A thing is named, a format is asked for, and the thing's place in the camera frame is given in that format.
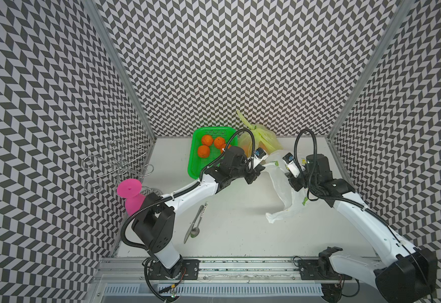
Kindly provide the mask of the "white printed plastic bag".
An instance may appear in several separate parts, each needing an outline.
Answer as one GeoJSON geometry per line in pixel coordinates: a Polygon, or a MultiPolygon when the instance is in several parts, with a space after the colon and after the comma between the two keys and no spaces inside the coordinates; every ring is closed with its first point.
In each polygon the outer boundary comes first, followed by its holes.
{"type": "Polygon", "coordinates": [[[266,213],[265,216],[269,223],[276,223],[296,217],[306,209],[308,202],[305,189],[295,191],[289,184],[286,176],[289,170],[282,159],[288,153],[287,150],[276,150],[265,160],[266,164],[264,165],[263,173],[266,172],[270,176],[273,188],[284,204],[283,210],[275,213],[266,213]]]}

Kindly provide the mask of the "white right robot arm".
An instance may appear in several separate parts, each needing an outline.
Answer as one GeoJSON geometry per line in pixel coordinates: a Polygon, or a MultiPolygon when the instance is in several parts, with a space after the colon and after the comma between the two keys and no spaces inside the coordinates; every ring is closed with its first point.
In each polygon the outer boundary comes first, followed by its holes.
{"type": "Polygon", "coordinates": [[[328,247],[318,264],[299,265],[324,280],[351,277],[379,291],[387,302],[416,302],[436,290],[437,256],[418,248],[394,231],[363,201],[353,186],[335,179],[324,155],[309,155],[304,165],[293,154],[283,157],[289,184],[295,191],[307,189],[345,217],[367,240],[377,257],[356,256],[341,247],[328,247]]]}

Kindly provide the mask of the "yellow-green plastic bag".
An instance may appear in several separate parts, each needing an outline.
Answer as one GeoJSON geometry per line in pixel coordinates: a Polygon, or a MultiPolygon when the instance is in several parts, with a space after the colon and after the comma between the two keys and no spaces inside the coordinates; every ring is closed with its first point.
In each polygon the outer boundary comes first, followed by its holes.
{"type": "Polygon", "coordinates": [[[255,139],[255,144],[252,144],[252,139],[248,133],[243,132],[238,135],[238,146],[244,150],[246,156],[249,157],[251,152],[259,147],[263,148],[267,154],[283,149],[273,131],[260,124],[250,124],[239,110],[236,113],[243,125],[253,133],[255,139]]]}

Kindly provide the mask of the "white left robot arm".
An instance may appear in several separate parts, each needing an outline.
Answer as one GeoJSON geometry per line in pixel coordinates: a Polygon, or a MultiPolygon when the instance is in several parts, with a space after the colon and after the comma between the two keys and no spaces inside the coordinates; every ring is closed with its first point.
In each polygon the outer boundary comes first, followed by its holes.
{"type": "Polygon", "coordinates": [[[244,179],[247,184],[265,169],[262,162],[268,155],[262,148],[247,157],[239,146],[227,147],[212,163],[206,165],[193,183],[170,194],[149,194],[139,210],[127,218],[120,237],[130,247],[148,252],[170,276],[183,265],[183,258],[171,243],[175,218],[201,201],[218,194],[233,181],[244,179]]]}

